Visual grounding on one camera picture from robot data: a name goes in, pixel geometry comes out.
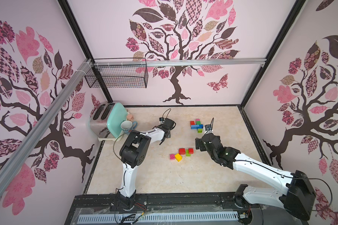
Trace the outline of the blue floral mug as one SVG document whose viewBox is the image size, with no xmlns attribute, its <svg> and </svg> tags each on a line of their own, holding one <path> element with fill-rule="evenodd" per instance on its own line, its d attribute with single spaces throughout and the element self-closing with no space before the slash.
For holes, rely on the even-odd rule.
<svg viewBox="0 0 338 225">
<path fill-rule="evenodd" d="M 135 130 L 135 128 L 137 127 L 138 123 L 137 122 L 132 122 L 132 121 L 123 121 L 121 123 L 121 129 L 123 131 L 124 134 L 130 133 L 131 131 Z"/>
</svg>

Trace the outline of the mint green toaster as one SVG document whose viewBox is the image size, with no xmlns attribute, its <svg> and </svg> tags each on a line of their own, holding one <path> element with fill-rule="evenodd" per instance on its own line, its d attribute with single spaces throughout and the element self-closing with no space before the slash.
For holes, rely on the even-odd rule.
<svg viewBox="0 0 338 225">
<path fill-rule="evenodd" d="M 100 103 L 90 117 L 89 128 L 99 141 L 115 140 L 123 134 L 121 124 L 127 115 L 127 110 L 119 102 Z"/>
</svg>

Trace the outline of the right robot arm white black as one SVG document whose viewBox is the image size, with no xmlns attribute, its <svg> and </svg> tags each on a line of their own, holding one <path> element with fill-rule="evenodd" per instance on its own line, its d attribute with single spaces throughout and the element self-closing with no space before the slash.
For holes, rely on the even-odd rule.
<svg viewBox="0 0 338 225">
<path fill-rule="evenodd" d="M 219 136 L 207 133 L 195 139 L 195 148 L 206 151 L 220 166 L 244 172 L 268 184 L 269 188 L 256 188 L 241 184 L 231 201 L 238 208 L 264 204 L 286 210 L 297 219 L 308 221 L 311 213 L 330 212 L 332 202 L 314 207 L 317 194 L 304 172 L 284 171 L 259 162 L 233 147 L 224 147 Z"/>
</svg>

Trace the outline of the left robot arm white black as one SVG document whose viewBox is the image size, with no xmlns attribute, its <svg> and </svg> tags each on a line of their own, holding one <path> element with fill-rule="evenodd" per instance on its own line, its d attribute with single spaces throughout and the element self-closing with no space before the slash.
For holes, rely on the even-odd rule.
<svg viewBox="0 0 338 225">
<path fill-rule="evenodd" d="M 119 189 L 115 191 L 117 205 L 125 211 L 132 210 L 135 204 L 136 177 L 139 166 L 144 162 L 151 143 L 162 144 L 170 138 L 171 131 L 176 123 L 171 119 L 164 119 L 163 122 L 148 131 L 133 130 L 128 133 L 119 156 L 123 163 L 123 178 Z"/>
</svg>

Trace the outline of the aluminium frame rail left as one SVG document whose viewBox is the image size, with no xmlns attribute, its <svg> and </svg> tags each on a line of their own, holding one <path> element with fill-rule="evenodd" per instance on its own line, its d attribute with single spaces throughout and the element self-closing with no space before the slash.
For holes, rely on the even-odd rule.
<svg viewBox="0 0 338 225">
<path fill-rule="evenodd" d="M 18 149 L 8 159 L 7 163 L 5 163 L 5 165 L 2 167 L 2 169 L 0 170 L 0 197 L 2 197 L 5 189 L 17 175 L 21 166 L 29 157 L 30 153 L 34 150 L 40 138 L 44 135 L 56 115 L 62 109 L 65 101 L 69 99 L 70 95 L 75 90 L 79 82 L 84 78 L 86 73 L 91 70 L 92 65 L 93 60 L 86 59 L 79 66 L 79 68 L 74 73 L 74 77 L 67 82 L 64 89 L 58 94 L 53 103 L 39 119 L 37 125 L 32 129 L 31 132 L 29 132 L 29 134 L 19 145 Z"/>
</svg>

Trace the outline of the blue long lego brick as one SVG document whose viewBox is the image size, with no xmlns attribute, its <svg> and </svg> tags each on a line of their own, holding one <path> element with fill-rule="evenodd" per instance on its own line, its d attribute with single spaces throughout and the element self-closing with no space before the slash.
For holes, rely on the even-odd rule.
<svg viewBox="0 0 338 225">
<path fill-rule="evenodd" d="M 203 129 L 203 125 L 191 125 L 191 129 Z"/>
</svg>

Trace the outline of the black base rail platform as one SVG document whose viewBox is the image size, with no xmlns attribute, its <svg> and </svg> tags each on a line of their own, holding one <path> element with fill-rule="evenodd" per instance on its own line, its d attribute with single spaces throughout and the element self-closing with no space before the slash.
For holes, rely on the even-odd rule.
<svg viewBox="0 0 338 225">
<path fill-rule="evenodd" d="M 306 225 L 284 209 L 254 204 L 242 209 L 231 201 L 233 192 L 137 194 L 134 208 L 125 211 L 117 205 L 115 194 L 76 196 L 65 220 L 66 225 L 77 225 L 80 215 L 171 213 L 171 212 L 225 212 L 238 213 L 238 221 L 140 223 L 137 225 Z"/>
</svg>

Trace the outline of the yellow lego brick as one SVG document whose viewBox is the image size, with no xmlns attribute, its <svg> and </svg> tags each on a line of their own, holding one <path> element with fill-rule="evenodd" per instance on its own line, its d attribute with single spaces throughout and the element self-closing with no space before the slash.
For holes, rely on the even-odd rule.
<svg viewBox="0 0 338 225">
<path fill-rule="evenodd" d="M 182 156 L 181 156 L 179 153 L 175 155 L 175 160 L 176 160 L 177 162 L 180 162 L 182 159 L 183 159 L 183 158 L 182 158 Z"/>
</svg>

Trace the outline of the aluminium frame rail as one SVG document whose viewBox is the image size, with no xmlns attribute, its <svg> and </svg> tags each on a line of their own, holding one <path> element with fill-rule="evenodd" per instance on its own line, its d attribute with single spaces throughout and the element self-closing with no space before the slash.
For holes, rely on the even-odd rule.
<svg viewBox="0 0 338 225">
<path fill-rule="evenodd" d="M 208 59 L 208 60 L 171 60 L 171 61 L 124 61 L 124 58 L 95 59 L 95 66 L 147 66 L 147 67 L 166 67 L 166 66 L 204 66 L 204 65 L 264 65 L 265 58 L 234 58 L 234 59 Z"/>
<path fill-rule="evenodd" d="M 7 163 L 5 163 L 5 165 L 2 167 L 2 169 L 0 170 L 0 197 L 2 197 L 5 189 L 17 175 L 21 166 L 29 157 L 30 153 L 34 150 L 40 138 L 44 135 L 56 115 L 62 109 L 65 101 L 69 99 L 70 95 L 75 90 L 79 82 L 84 78 L 86 73 L 91 70 L 92 65 L 93 60 L 86 59 L 79 66 L 79 68 L 74 73 L 74 77 L 67 82 L 64 89 L 58 94 L 53 103 L 39 119 L 37 125 L 32 129 L 31 132 L 29 132 L 29 134 L 19 145 L 18 149 L 8 159 Z"/>
</svg>

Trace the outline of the pink patterned small jar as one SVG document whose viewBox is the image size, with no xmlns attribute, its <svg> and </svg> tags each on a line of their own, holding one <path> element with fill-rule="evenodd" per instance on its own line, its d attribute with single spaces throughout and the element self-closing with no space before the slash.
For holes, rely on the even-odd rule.
<svg viewBox="0 0 338 225">
<path fill-rule="evenodd" d="M 126 119 L 127 119 L 128 121 L 133 122 L 133 121 L 134 121 L 134 116 L 133 116 L 131 113 L 128 113 Z"/>
</svg>

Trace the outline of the aluminium frame rail back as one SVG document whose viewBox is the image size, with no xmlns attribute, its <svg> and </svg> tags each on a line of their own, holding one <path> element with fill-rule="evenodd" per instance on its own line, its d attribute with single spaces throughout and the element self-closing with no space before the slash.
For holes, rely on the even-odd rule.
<svg viewBox="0 0 338 225">
<path fill-rule="evenodd" d="M 265 58 L 234 58 L 234 59 L 208 59 L 208 60 L 171 60 L 171 61 L 124 61 L 124 58 L 95 59 L 95 66 L 147 66 L 147 67 L 166 67 L 166 66 L 204 66 L 204 65 L 264 65 Z"/>
</svg>

